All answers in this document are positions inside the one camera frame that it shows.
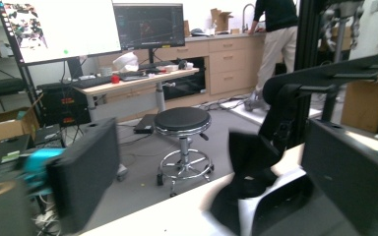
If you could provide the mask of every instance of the white mat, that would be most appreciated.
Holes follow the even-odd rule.
[[[223,108],[226,108],[226,109],[229,109],[229,108],[236,106],[236,107],[230,109],[230,111],[232,111],[232,112],[240,115],[241,117],[244,117],[247,120],[249,120],[253,123],[256,123],[258,125],[263,124],[265,117],[267,115],[267,111],[263,111],[262,109],[254,109],[252,111],[246,111],[244,109],[243,103],[241,103],[240,105],[237,106],[237,104],[239,104],[239,103],[241,103],[239,100],[234,100],[234,101],[229,101],[229,102],[223,103],[220,106],[223,107]],[[317,117],[317,116],[321,115],[321,113],[322,112],[320,110],[316,110],[316,109],[313,109],[313,108],[309,109],[309,117],[310,118]]]

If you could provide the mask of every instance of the white screen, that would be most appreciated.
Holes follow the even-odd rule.
[[[0,12],[19,63],[121,49],[111,0],[0,0]]]

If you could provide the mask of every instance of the dark shirt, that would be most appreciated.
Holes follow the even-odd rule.
[[[296,7],[292,0],[257,0],[254,21],[265,13],[266,31],[297,26]]]

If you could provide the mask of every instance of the shoe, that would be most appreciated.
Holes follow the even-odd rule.
[[[246,111],[252,111],[253,109],[260,108],[264,111],[268,111],[270,109],[270,106],[268,103],[266,103],[263,96],[260,96],[260,94],[257,94],[256,91],[253,91],[245,101],[244,101],[244,109]]]

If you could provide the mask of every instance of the faucet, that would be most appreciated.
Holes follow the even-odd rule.
[[[245,24],[245,9],[247,9],[248,6],[251,6],[253,7],[254,9],[256,9],[256,7],[254,6],[254,4],[247,4],[244,6],[244,9],[242,10],[242,32],[247,32],[248,31],[248,25]]]

